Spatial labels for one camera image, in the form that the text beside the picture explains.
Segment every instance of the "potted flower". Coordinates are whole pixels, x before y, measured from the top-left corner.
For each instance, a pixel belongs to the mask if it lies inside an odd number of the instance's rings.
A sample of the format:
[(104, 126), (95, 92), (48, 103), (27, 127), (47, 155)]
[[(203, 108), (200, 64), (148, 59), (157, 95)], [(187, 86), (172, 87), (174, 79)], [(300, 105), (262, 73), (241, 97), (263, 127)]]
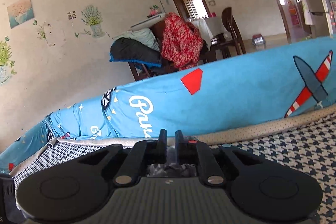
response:
[[(0, 84), (9, 78), (7, 67), (12, 68), (14, 66), (15, 61), (11, 60), (11, 56), (11, 47), (8, 46), (6, 41), (0, 41)], [(11, 74), (16, 74), (14, 69), (11, 70)]]
[(103, 18), (101, 17), (101, 12), (98, 11), (97, 7), (94, 7), (93, 5), (85, 7), (82, 11), (82, 15), (84, 18), (81, 18), (81, 20), (85, 25), (91, 27), (92, 37), (102, 37), (105, 35), (100, 25), (103, 22)]

